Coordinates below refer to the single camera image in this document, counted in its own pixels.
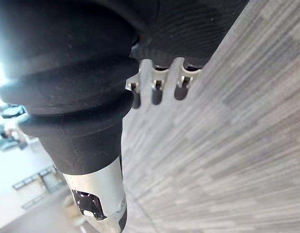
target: floor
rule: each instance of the floor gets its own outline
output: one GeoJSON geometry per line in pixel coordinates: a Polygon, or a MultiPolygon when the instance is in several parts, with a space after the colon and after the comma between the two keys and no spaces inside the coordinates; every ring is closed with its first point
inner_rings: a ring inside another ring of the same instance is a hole
{"type": "Polygon", "coordinates": [[[124,118],[126,233],[300,233],[300,0],[251,0],[187,98],[124,118]]]}

